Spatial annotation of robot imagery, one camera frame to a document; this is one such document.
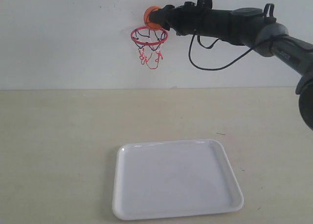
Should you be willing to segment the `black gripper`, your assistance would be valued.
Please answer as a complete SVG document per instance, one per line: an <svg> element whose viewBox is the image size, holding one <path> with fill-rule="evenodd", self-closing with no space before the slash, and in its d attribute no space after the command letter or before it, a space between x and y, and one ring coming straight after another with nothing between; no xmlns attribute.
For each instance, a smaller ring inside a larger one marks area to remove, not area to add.
<svg viewBox="0 0 313 224"><path fill-rule="evenodd" d="M150 22L163 23L160 27L170 31L173 29L179 36L194 34L199 26L204 7L195 6L193 2L187 2L179 7L166 5L163 8L153 6L150 12Z"/></svg>

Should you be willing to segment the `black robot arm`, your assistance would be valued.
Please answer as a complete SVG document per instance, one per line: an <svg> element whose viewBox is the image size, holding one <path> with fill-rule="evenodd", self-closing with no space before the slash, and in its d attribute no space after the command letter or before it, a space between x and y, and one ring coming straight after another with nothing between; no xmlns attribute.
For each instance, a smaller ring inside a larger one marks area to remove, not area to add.
<svg viewBox="0 0 313 224"><path fill-rule="evenodd" d="M263 57L275 56L301 79L295 93L299 95L299 111L309 128L313 127L313 45L291 37L287 28L273 15L274 4L264 9L240 8L216 10L208 5L186 2L183 6L167 5L148 15L148 20L178 35L217 38L232 45L247 46Z"/></svg>

